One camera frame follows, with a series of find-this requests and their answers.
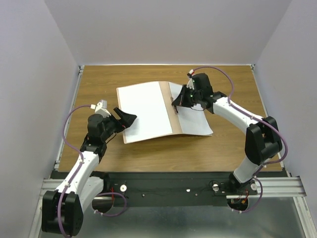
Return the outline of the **beige paper folder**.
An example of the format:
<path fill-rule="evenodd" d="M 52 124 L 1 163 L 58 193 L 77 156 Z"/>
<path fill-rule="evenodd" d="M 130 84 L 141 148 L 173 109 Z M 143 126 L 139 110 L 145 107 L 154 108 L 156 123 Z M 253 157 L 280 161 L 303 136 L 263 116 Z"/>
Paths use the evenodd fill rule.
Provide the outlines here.
<path fill-rule="evenodd" d="M 168 81 L 152 81 L 119 87 L 119 108 L 137 116 L 123 133 L 125 144 L 168 135 L 211 136 L 203 109 L 196 105 L 174 108 L 171 103 L 182 86 Z"/>

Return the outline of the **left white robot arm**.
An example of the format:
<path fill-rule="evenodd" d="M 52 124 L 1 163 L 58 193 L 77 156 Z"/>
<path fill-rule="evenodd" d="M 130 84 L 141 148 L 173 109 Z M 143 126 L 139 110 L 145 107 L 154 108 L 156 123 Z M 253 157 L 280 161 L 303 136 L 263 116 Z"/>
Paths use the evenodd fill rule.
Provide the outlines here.
<path fill-rule="evenodd" d="M 88 117 L 87 134 L 77 149 L 78 159 L 63 182 L 42 199 L 41 229 L 46 233 L 76 236 L 83 224 L 84 211 L 96 195 L 109 192 L 108 181 L 91 173 L 107 149 L 107 139 L 129 128 L 137 116 L 114 108 L 115 118 L 105 107 L 90 105 L 95 112 Z"/>

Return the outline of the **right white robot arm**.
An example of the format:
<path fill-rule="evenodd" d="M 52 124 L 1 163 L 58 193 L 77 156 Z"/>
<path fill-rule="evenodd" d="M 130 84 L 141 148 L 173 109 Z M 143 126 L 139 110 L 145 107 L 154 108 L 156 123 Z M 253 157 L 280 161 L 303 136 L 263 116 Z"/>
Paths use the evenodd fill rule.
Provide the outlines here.
<path fill-rule="evenodd" d="M 224 93 L 215 92 L 205 73 L 196 74 L 191 70 L 187 75 L 189 82 L 182 85 L 172 106 L 192 108 L 200 105 L 202 109 L 228 120 L 245 134 L 245 158 L 230 174 L 227 182 L 229 191 L 239 194 L 256 172 L 286 147 L 282 144 L 277 122 L 273 117 L 262 118 L 252 114 L 232 102 Z"/>

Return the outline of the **metal folder clip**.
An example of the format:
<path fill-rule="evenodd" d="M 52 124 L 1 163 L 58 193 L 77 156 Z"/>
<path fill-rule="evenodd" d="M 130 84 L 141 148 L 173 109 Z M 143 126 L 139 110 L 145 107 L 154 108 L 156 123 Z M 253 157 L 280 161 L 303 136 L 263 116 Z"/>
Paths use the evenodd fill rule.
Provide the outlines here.
<path fill-rule="evenodd" d="M 178 109 L 177 109 L 177 105 L 176 105 L 175 101 L 177 101 L 177 99 L 171 97 L 171 105 L 172 105 L 172 107 L 173 107 L 173 109 L 174 109 L 174 112 L 175 112 L 176 114 L 178 114 Z"/>

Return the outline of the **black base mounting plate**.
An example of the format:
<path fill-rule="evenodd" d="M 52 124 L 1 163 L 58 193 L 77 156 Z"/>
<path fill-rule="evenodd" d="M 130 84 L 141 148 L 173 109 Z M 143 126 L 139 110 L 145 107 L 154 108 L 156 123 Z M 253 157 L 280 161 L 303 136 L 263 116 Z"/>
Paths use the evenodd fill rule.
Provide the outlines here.
<path fill-rule="evenodd" d="M 101 196 L 92 207 L 106 212 L 113 207 L 175 207 L 247 205 L 246 198 L 260 193 L 251 180 L 235 186 L 230 172 L 169 172 L 169 173 L 103 173 L 94 172 L 104 181 Z"/>

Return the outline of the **white paper sheet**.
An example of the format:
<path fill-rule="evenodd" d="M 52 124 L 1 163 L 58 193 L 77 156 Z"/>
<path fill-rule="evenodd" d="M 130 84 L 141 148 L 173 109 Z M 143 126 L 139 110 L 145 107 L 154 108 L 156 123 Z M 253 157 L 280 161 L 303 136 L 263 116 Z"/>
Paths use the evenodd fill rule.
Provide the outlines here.
<path fill-rule="evenodd" d="M 200 106 L 192 108 L 177 107 L 178 114 L 174 112 L 171 105 L 171 97 L 176 98 L 182 86 L 172 82 L 166 83 L 167 97 L 165 99 L 165 107 L 169 119 L 170 130 L 166 132 L 167 135 L 198 135 L 198 136 L 211 136 L 212 129 L 206 119 L 205 113 Z"/>
<path fill-rule="evenodd" d="M 117 88 L 119 108 L 137 116 L 124 131 L 125 144 L 172 134 L 172 127 L 159 82 Z"/>

